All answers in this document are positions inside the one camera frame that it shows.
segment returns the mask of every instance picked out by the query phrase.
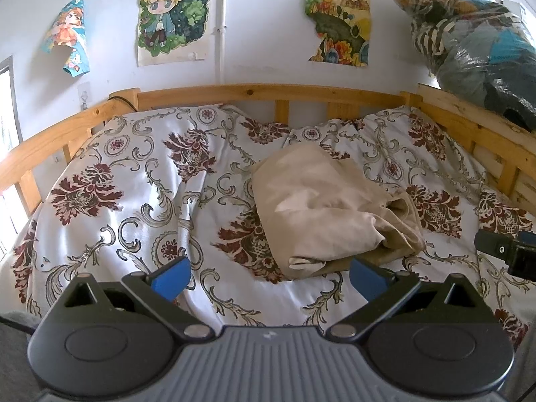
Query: beige folded cloth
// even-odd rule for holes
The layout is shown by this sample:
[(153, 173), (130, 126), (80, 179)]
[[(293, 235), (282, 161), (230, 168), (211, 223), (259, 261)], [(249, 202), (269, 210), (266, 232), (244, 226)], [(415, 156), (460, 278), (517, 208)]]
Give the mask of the beige folded cloth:
[(381, 265), (425, 249), (406, 192), (386, 192), (314, 143), (254, 165), (251, 181), (272, 255), (291, 279), (348, 270), (354, 255)]

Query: wooden headboard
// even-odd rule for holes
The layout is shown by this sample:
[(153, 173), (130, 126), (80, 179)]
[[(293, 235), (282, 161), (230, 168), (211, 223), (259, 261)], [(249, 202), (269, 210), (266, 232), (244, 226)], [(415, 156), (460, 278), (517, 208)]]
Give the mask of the wooden headboard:
[[(536, 137), (500, 116), (459, 100), (456, 96), (419, 84), (417, 93), (400, 95), (358, 89), (294, 84), (232, 84), (141, 92), (138, 88), (114, 92), (138, 111), (166, 107), (274, 101), (274, 120), (288, 123), (290, 101), (328, 104), (328, 119), (354, 119), (361, 107), (390, 109), (404, 104), (418, 107), (435, 120), (489, 172), (491, 184), (515, 204), (536, 215)], [(132, 112), (121, 99), (109, 99), (52, 125), (29, 138), (0, 163), (0, 192), (15, 185), (27, 213), (41, 203), (32, 170), (63, 149), (69, 163), (92, 135), (92, 129), (114, 116)]]

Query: clear plastic bag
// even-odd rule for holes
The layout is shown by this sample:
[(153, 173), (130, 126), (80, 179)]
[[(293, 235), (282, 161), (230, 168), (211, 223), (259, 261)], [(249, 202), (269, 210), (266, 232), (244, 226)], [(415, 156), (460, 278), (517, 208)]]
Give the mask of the clear plastic bag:
[(443, 90), (536, 130), (536, 49), (495, 0), (395, 0)]

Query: white bed sheet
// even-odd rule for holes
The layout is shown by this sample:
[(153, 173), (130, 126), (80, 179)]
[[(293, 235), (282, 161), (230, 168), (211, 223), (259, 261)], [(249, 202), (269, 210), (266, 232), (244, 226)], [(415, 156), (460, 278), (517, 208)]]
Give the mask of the white bed sheet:
[(249, 166), (300, 142), (351, 157), (387, 190), (408, 191), (427, 250), (387, 267), (430, 281), (465, 274), (521, 341), (536, 314), (534, 283), (477, 255), (473, 239), (478, 228), (533, 230), (534, 219), (489, 188), (484, 168), (432, 121), (404, 107), (299, 129), (261, 124), (232, 106), (115, 118), (69, 164), (0, 262), (0, 311), (44, 316), (76, 273), (116, 281), (186, 254), (192, 279), (177, 303), (215, 329), (330, 326), (366, 300), (347, 272), (283, 278), (249, 182)]

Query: white wall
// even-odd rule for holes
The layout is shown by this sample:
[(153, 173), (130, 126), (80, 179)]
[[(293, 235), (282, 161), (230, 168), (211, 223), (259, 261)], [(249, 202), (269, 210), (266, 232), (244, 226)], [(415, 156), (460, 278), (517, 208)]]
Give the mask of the white wall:
[[(371, 0), (372, 37), (365, 68), (313, 63), (318, 38), (304, 0), (225, 0), (224, 42), (218, 33), (205, 61), (137, 67), (137, 0), (84, 0), (91, 71), (73, 79), (63, 71), (68, 49), (48, 55), (40, 45), (70, 0), (0, 0), (0, 61), (13, 55), (15, 93), (24, 139), (79, 111), (77, 85), (90, 83), (93, 102), (110, 92), (240, 82), (322, 84), (396, 93), (430, 78), (411, 46), (409, 18), (392, 0)], [(223, 12), (218, 0), (216, 13)], [(302, 104), (301, 109), (310, 105)], [(267, 105), (257, 114), (266, 119)], [(321, 111), (312, 108), (315, 120)], [(46, 194), (62, 161), (36, 170)]]

